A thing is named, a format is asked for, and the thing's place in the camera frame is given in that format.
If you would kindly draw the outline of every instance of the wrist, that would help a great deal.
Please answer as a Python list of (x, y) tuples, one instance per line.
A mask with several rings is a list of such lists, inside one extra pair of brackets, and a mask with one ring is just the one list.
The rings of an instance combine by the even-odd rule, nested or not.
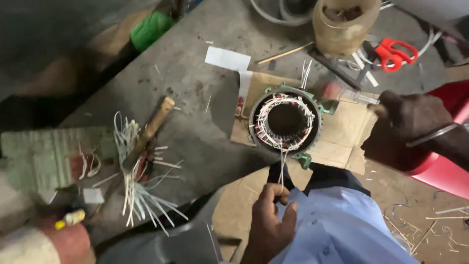
[(267, 264), (270, 259), (264, 256), (263, 250), (256, 249), (248, 243), (240, 264)]

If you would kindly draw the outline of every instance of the light blue shirt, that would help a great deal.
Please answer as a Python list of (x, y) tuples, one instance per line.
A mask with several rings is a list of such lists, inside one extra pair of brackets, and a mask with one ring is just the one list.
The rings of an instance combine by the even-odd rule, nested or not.
[[(396, 241), (376, 202), (362, 192), (331, 187), (290, 192), (298, 204), (296, 235), (272, 264), (419, 264)], [(278, 204), (279, 219), (285, 206)]]

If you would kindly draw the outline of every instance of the hammer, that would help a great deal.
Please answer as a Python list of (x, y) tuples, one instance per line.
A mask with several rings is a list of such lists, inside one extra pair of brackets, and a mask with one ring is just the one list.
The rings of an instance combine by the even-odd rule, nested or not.
[(134, 149), (122, 162), (122, 168), (125, 172), (130, 172), (133, 170), (135, 163), (142, 151), (145, 149), (146, 144), (155, 136), (156, 131), (159, 129), (163, 121), (165, 120), (166, 115), (173, 109), (174, 100), (171, 97), (166, 97), (158, 113), (153, 117), (151, 122), (146, 126), (145, 131), (138, 138), (138, 142), (135, 144)]

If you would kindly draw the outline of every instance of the cardboard sheet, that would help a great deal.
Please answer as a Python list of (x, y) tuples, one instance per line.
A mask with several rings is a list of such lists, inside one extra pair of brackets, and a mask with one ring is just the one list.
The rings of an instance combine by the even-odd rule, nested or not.
[[(279, 87), (282, 83), (295, 87), (299, 86), (300, 81), (259, 72), (249, 73), (250, 85), (247, 94), (245, 89), (242, 93), (240, 89), (231, 141), (255, 146), (249, 139), (247, 120), (254, 103), (268, 87)], [(241, 79), (246, 79), (242, 72), (240, 75)], [(378, 98), (377, 94), (364, 94)], [(323, 119), (323, 130), (315, 145), (307, 151), (312, 161), (364, 174), (366, 161), (360, 146), (370, 136), (377, 120), (376, 115), (369, 111), (365, 104), (341, 98), (335, 114), (323, 114)]]

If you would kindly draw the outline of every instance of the man's right hand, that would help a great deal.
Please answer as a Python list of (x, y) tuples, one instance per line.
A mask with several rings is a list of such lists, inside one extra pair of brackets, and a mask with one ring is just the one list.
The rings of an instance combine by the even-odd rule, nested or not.
[[(405, 142), (411, 142), (453, 124), (451, 114), (440, 98), (424, 95), (400, 96), (385, 91), (379, 106), (370, 106), (379, 117), (388, 118), (392, 130)], [(464, 126), (422, 143), (422, 147), (436, 152), (469, 171), (469, 133)]]
[(383, 107), (370, 106), (380, 117), (387, 117), (391, 127), (405, 142), (431, 134), (453, 123), (440, 98), (425, 95), (397, 95), (384, 91), (379, 97)]

